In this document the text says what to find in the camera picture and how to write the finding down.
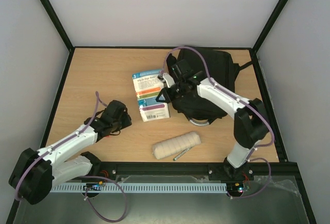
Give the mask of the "black student backpack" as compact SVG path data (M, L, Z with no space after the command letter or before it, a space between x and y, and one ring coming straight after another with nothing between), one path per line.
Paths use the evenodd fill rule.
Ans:
M179 47L178 57L166 58L164 73L167 101L196 126L210 125L227 115L234 120L249 99L235 93L239 73L252 63L234 63L231 54L199 47Z

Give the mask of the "colourful paperback book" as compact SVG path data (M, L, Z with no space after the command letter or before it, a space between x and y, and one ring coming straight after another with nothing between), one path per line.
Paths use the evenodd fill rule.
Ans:
M148 70L132 74L137 103L143 122L170 117L167 103L157 102L163 83L158 79L159 70Z

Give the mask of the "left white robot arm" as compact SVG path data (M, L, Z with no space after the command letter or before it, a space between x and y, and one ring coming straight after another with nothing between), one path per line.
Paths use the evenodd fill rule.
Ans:
M62 183L86 175L98 175L101 160L82 150L107 136L119 135L131 124L126 105L113 100L65 138L39 150L24 150L9 178L9 185L15 189L15 198L37 204Z

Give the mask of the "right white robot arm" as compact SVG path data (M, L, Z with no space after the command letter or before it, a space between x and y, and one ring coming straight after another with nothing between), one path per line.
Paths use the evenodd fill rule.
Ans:
M163 102L172 103L174 100L194 92L232 117L236 143L226 157L228 163L225 165L225 173L234 179L242 174L242 166L261 146L260 142L265 136L269 133L273 137L274 134L261 100L250 100L233 93L210 77L205 61L203 61L203 66L205 69L198 73L193 73L187 64L184 64L183 69L175 66L171 71L178 73L177 80L161 69L158 78L164 83L164 88L159 96L164 97Z

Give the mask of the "grey notebook with black logo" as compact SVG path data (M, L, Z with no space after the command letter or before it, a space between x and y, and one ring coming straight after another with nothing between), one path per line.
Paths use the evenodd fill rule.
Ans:
M210 125L208 120L195 120L193 118L189 119L189 122L195 126L208 126Z

